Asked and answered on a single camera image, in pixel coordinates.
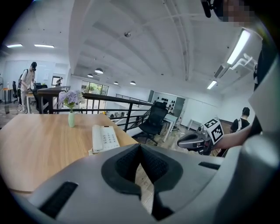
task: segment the man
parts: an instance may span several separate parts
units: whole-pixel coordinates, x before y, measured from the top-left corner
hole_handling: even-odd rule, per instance
[[[60,85],[61,85],[61,81],[62,81],[62,77],[59,78],[59,79],[56,81],[56,86],[60,86]]]
[[[26,102],[26,94],[30,89],[31,82],[34,82],[35,79],[35,71],[36,71],[37,63],[32,62],[29,69],[25,69],[21,76],[21,102],[22,102],[22,113],[27,113],[27,102]]]
[[[239,120],[235,119],[234,122],[231,125],[231,133],[240,131],[244,129],[245,127],[249,126],[250,123],[248,122],[248,117],[250,115],[250,109],[248,107],[244,107],[242,110],[242,116]]]
[[[248,7],[249,3],[254,3],[254,7],[255,9],[258,9],[258,12],[253,10],[252,7]],[[257,1],[249,2],[248,0],[214,1],[214,11],[222,21],[234,22],[245,29],[254,31],[262,38],[262,51],[259,55],[254,77],[252,77],[252,80],[255,82],[255,89],[262,82],[277,56],[277,48],[274,45],[271,36],[266,34],[266,28],[256,16],[256,14],[259,13],[258,16],[264,17],[260,14],[262,6],[264,7],[263,4],[258,5]],[[261,131],[262,128],[260,123],[257,117],[255,117],[252,125],[249,125],[238,132],[224,135],[214,148],[231,148],[242,145],[248,137],[259,134]]]

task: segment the white ceiling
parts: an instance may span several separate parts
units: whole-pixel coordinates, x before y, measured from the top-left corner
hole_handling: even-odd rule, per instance
[[[200,0],[38,0],[4,44],[24,45],[12,51],[42,51],[35,43],[54,45],[43,50],[69,54],[73,74],[87,77],[100,67],[105,72],[101,81],[110,84],[170,82],[171,88],[206,91],[241,31],[214,13],[206,18]],[[253,34],[240,56],[257,60],[260,48]],[[224,94],[251,79],[249,70],[236,71],[218,79],[211,91]]]

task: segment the white telephone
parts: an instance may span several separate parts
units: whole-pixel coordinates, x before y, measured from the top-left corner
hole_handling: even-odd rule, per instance
[[[93,153],[103,152],[119,147],[119,142],[113,126],[93,125],[92,145]]]

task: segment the green glass vase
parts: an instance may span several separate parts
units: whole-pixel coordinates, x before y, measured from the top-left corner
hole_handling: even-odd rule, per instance
[[[69,112],[68,115],[68,124],[69,127],[73,128],[75,126],[75,116],[74,112]]]

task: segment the ceiling lamp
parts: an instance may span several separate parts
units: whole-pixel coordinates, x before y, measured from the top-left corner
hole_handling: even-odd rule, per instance
[[[229,57],[229,59],[227,60],[227,63],[232,65],[233,62],[235,61],[235,59],[238,57],[238,55],[240,54],[240,52],[242,51],[242,49],[244,48],[245,44],[247,43],[247,41],[249,40],[250,37],[250,33],[246,30],[243,30],[243,32],[241,33],[241,36],[237,42],[237,45],[235,46],[231,56]]]
[[[212,83],[207,87],[207,89],[211,89],[216,83],[217,81],[212,81]]]
[[[7,45],[8,48],[12,47],[22,47],[22,44],[12,44],[12,45]]]
[[[96,73],[103,74],[103,70],[101,68],[97,68],[94,70]]]
[[[43,44],[34,44],[35,47],[48,47],[48,48],[54,48],[52,45],[43,45]]]

